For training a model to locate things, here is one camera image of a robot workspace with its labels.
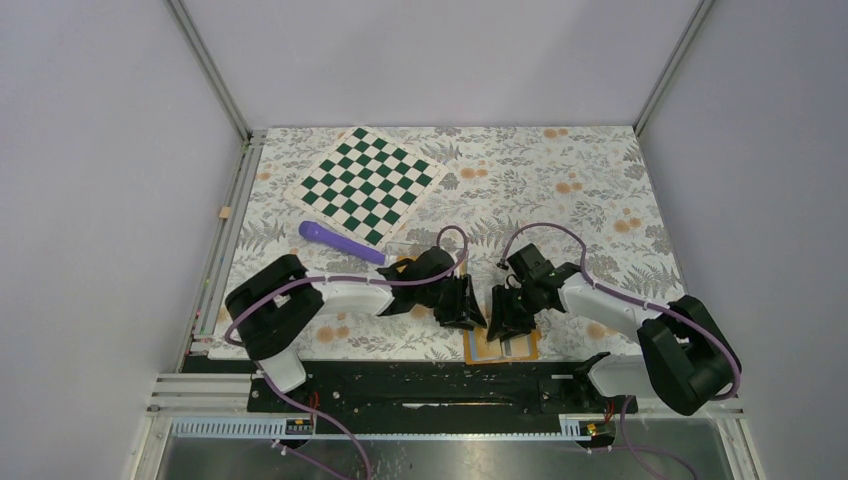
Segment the clear plastic card box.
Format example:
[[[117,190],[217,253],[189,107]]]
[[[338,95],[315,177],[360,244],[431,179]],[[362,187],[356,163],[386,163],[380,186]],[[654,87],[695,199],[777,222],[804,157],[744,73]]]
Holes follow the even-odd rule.
[[[389,266],[405,258],[415,260],[431,247],[431,244],[389,242],[383,250],[383,253],[385,254],[383,265]],[[456,248],[450,248],[449,246],[443,245],[441,246],[441,249],[451,256],[451,264],[454,264],[458,260],[458,257],[462,252],[462,249],[459,246]]]

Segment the orange card holder wallet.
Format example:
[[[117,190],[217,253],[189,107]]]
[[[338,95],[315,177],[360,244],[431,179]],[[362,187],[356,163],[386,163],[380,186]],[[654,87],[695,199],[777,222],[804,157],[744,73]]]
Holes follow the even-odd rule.
[[[538,331],[506,341],[487,341],[487,331],[475,328],[463,332],[464,362],[468,365],[530,362],[539,359]]]

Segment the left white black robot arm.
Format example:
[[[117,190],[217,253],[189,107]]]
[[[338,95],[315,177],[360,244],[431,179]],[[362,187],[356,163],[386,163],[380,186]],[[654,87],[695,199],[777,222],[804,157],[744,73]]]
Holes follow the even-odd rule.
[[[232,324],[227,343],[243,348],[272,387],[272,398],[288,411],[309,401],[307,373],[293,346],[316,316],[365,313],[395,316],[422,306],[446,328],[486,325],[468,274],[459,260],[434,246],[402,258],[370,276],[309,272],[287,254],[230,292],[224,300]]]

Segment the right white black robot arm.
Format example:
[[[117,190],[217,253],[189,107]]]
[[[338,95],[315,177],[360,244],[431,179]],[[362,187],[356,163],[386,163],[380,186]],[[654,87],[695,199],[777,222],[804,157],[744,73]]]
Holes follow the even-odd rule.
[[[685,295],[668,304],[640,300],[629,291],[589,280],[583,269],[559,266],[534,244],[509,256],[515,285],[492,289],[488,341],[530,334],[537,314],[549,310],[588,318],[636,343],[637,355],[602,353],[587,361],[573,386],[575,402],[597,412],[613,397],[658,399],[691,416],[709,401],[730,393],[741,364],[705,305]]]

